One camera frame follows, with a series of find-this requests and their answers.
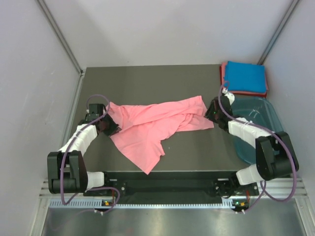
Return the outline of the pink t-shirt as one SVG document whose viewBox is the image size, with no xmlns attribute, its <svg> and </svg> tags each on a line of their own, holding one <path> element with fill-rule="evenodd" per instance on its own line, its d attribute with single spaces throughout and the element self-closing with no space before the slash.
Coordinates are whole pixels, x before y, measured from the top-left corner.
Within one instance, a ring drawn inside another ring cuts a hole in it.
<svg viewBox="0 0 315 236">
<path fill-rule="evenodd" d="M 202 97 L 151 105 L 110 103 L 109 115 L 120 131 L 111 136 L 116 148 L 145 174 L 165 155 L 161 142 L 176 132 L 206 130 L 214 123 L 205 118 Z"/>
</svg>

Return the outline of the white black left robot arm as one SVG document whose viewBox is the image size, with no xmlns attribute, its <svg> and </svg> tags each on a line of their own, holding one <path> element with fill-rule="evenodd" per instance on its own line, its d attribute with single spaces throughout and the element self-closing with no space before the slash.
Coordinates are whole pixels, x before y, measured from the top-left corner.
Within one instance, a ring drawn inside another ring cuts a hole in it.
<svg viewBox="0 0 315 236">
<path fill-rule="evenodd" d="M 99 134 L 108 137 L 119 132 L 119 125 L 107 114 L 103 104 L 90 104 L 85 118 L 81 120 L 68 142 L 47 157 L 48 188 L 50 193 L 83 193 L 89 189 L 106 195 L 112 184 L 104 172 L 88 172 L 84 154 Z"/>
</svg>

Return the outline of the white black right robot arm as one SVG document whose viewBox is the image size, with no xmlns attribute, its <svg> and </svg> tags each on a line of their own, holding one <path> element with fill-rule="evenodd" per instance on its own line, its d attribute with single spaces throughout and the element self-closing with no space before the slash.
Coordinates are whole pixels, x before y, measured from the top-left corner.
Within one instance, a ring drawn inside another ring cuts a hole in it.
<svg viewBox="0 0 315 236">
<path fill-rule="evenodd" d="M 240 195 L 247 190 L 249 184 L 255 182 L 269 181 L 289 174 L 296 177 L 299 162 L 290 136 L 284 131 L 274 132 L 245 117 L 234 115 L 233 101 L 229 94 L 217 96 L 205 114 L 205 118 L 218 124 L 228 134 L 241 139 L 255 151 L 255 163 L 229 178 L 230 190 Z"/>
</svg>

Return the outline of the teal transparent plastic bin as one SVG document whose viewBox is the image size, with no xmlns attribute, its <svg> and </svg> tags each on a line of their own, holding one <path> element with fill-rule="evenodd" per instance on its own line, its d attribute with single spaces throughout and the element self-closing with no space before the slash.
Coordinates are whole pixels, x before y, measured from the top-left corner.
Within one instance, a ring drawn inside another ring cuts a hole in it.
<svg viewBox="0 0 315 236">
<path fill-rule="evenodd" d="M 236 98 L 231 108 L 237 121 L 228 122 L 228 133 L 234 136 L 236 153 L 242 161 L 255 164 L 256 138 L 283 131 L 283 127 L 272 104 L 264 98 Z"/>
</svg>

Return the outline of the folded dark red t-shirt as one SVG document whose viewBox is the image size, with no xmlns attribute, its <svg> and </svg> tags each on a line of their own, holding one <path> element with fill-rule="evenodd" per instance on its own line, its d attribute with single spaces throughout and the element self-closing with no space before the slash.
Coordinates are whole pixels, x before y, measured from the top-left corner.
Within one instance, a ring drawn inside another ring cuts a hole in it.
<svg viewBox="0 0 315 236">
<path fill-rule="evenodd" d="M 222 85 L 223 82 L 224 82 L 226 66 L 227 66 L 227 62 L 223 62 L 223 63 L 221 64 L 221 66 L 220 66 L 220 84 L 221 84 L 221 85 Z M 268 92 L 268 90 L 269 90 L 266 77 L 265 77 L 265 85 L 266 85 L 266 92 L 265 92 L 265 93 L 248 92 L 248 91 L 237 91 L 237 90 L 236 90 L 236 91 L 231 90 L 231 92 L 232 92 L 233 94 L 237 94 L 237 95 L 258 96 L 258 97 L 266 98 L 266 97 L 267 97 L 267 92 Z"/>
</svg>

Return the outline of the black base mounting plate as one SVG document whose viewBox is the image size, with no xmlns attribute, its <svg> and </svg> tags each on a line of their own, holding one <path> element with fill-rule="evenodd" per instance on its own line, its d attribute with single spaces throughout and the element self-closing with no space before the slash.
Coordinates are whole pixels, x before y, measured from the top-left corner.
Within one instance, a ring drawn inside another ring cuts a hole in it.
<svg viewBox="0 0 315 236">
<path fill-rule="evenodd" d="M 257 196 L 257 184 L 234 187 L 229 179 L 234 171 L 157 171 L 105 172 L 105 186 L 117 188 L 121 195 L 135 193 L 204 192 L 215 196 Z"/>
</svg>

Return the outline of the aluminium frame rail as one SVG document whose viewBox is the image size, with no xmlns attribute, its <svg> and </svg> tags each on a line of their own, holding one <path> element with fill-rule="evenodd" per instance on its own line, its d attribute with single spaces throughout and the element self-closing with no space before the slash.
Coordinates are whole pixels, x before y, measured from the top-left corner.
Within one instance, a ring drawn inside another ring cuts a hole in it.
<svg viewBox="0 0 315 236">
<path fill-rule="evenodd" d="M 293 187 L 293 179 L 291 178 L 278 178 L 271 181 L 266 182 L 266 191 L 275 198 L 285 198 L 287 197 L 292 190 Z M 307 196 L 307 191 L 304 186 L 303 180 L 301 178 L 297 178 L 296 180 L 296 188 L 294 197 L 305 197 Z M 60 198 L 60 194 L 52 194 L 48 189 L 48 181 L 44 180 L 42 188 L 39 193 L 40 197 L 43 198 Z"/>
</svg>

